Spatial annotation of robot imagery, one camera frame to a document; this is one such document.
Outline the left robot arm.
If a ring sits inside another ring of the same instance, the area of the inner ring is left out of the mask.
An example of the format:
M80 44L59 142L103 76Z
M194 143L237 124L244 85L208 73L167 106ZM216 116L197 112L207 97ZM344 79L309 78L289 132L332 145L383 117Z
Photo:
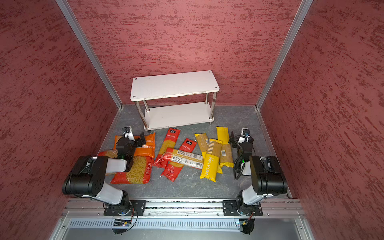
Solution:
M135 207L128 193L105 182L107 173L127 174L135 169L135 151L146 144L144 133L134 137L130 127L124 128L123 137L116 143L117 157L81 156L62 186L65 195L90 198L104 204L105 216L133 215Z

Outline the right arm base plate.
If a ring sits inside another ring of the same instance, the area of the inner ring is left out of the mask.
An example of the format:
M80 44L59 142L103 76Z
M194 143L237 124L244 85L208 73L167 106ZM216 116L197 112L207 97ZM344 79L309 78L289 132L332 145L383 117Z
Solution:
M226 217L261 217L263 216L263 210L260 204L257 205L245 205L239 204L235 200L224 200L223 212Z

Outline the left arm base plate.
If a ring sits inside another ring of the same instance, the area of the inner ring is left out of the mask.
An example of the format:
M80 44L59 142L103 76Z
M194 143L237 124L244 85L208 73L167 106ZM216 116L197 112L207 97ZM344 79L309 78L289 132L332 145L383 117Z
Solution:
M123 203L118 205L104 203L104 216L143 216L146 203L146 200L128 200L125 205Z

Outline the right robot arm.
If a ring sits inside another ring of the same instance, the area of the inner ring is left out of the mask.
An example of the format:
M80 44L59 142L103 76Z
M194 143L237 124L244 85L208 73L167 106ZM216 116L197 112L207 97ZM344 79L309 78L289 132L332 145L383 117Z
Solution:
M251 185L241 190L235 201L224 201L225 211L238 216L261 216L260 202L264 199L284 195L288 191L288 183L276 157L260 157L254 155L254 139L248 129L235 136L231 133L229 144L237 150L234 160L233 175L237 181L241 176L250 176Z

